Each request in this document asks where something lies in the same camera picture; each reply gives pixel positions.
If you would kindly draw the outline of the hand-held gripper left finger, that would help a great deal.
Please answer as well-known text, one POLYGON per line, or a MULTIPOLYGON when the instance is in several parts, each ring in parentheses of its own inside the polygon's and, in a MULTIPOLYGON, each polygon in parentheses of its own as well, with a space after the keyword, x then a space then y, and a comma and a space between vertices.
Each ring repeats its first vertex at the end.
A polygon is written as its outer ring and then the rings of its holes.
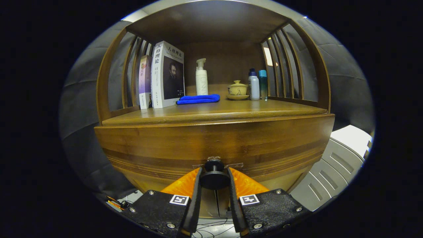
POLYGON ((198 167, 162 191, 148 190, 121 215, 154 238, 190 238, 199 220, 202 171, 198 167))

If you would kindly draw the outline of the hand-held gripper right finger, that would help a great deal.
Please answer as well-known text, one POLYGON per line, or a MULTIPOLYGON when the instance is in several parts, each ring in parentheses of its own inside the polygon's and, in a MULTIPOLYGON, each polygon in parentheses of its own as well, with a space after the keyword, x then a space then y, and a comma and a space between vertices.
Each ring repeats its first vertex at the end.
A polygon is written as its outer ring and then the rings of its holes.
POLYGON ((312 214, 283 189, 269 190, 231 167, 227 173, 232 219, 241 237, 280 237, 312 214))

